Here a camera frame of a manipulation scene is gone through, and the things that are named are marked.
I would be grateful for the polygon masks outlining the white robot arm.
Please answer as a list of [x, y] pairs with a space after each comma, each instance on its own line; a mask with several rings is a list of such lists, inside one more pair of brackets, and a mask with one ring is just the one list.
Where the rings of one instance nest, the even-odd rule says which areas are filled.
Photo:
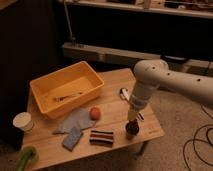
[[129, 99], [127, 119], [132, 123], [163, 86], [213, 110], [213, 78], [172, 71], [164, 60], [141, 60], [134, 66], [136, 82]]

